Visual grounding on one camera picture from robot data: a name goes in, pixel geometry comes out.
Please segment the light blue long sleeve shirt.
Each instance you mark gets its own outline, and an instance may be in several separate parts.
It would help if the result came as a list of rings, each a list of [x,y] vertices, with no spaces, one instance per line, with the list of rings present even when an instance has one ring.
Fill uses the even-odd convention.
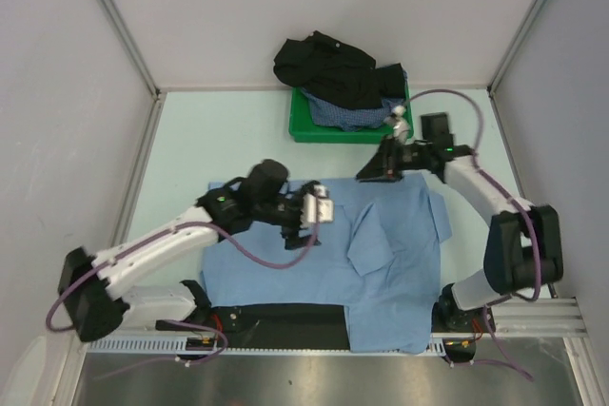
[[[423,352],[452,235],[443,196],[420,173],[397,183],[328,179],[334,220],[296,265],[271,269],[230,242],[204,249],[201,283],[215,306],[340,305],[356,353]]]

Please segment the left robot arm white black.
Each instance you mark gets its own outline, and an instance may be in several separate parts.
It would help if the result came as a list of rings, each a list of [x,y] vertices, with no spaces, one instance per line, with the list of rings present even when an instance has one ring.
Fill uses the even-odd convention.
[[[58,299],[46,317],[52,322],[59,308],[69,316],[67,331],[84,343],[109,336],[120,327],[153,325],[163,331],[197,330],[210,318],[206,292],[194,280],[176,287],[139,287],[140,280],[196,249],[231,243],[249,260],[269,269],[284,270],[301,262],[319,242],[320,226],[334,219],[334,203],[318,181],[295,191],[288,185],[284,165],[266,159],[245,177],[212,188],[174,220],[132,242],[95,254],[79,247],[64,260]],[[285,249],[297,250],[291,261],[278,263],[255,256],[235,237],[260,222],[280,229]]]

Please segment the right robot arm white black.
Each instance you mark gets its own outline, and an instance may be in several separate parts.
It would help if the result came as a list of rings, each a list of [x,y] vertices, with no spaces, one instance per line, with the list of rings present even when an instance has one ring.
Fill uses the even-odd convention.
[[[424,115],[422,138],[408,142],[409,125],[396,110],[359,182],[394,183],[405,171],[426,170],[457,191],[488,227],[482,267],[465,280],[446,285],[433,321],[448,332],[466,332],[487,322],[482,309],[512,298],[534,302],[541,288],[563,277],[560,221],[549,204],[512,196],[481,168],[474,147],[457,145],[445,113]]]

